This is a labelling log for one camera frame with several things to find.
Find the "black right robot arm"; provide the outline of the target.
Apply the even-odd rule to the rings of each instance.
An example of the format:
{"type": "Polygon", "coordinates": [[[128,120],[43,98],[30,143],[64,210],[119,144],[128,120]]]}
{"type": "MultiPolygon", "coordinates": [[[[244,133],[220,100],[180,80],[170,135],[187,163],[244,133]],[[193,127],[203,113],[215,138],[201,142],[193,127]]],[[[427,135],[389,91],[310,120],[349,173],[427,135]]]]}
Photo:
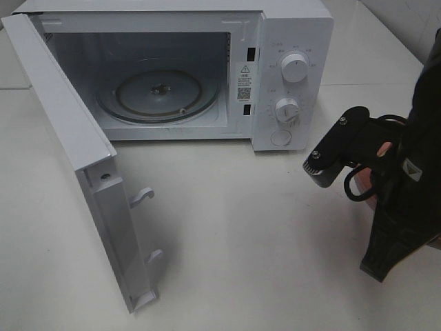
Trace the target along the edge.
{"type": "Polygon", "coordinates": [[[416,82],[408,117],[373,118],[346,110],[312,150],[303,169],[322,188],[343,168],[347,197],[376,199],[362,271],[383,281],[399,262],[440,236],[440,42],[416,82]]]}

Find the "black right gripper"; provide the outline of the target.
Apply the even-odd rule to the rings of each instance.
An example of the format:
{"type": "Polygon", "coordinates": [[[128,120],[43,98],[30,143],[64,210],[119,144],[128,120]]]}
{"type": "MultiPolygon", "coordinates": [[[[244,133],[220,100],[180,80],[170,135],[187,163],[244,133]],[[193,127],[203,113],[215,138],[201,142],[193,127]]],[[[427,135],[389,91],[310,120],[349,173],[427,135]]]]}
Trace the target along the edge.
{"type": "MultiPolygon", "coordinates": [[[[305,159],[302,168],[321,188],[328,188],[352,159],[350,145],[369,120],[356,106],[345,111],[305,159]]],[[[384,115],[374,120],[393,130],[392,147],[383,157],[365,157],[348,175],[351,181],[371,168],[372,187],[347,196],[364,201],[377,196],[367,251],[360,269],[382,282],[401,261],[440,237],[440,120],[384,115]]]]}

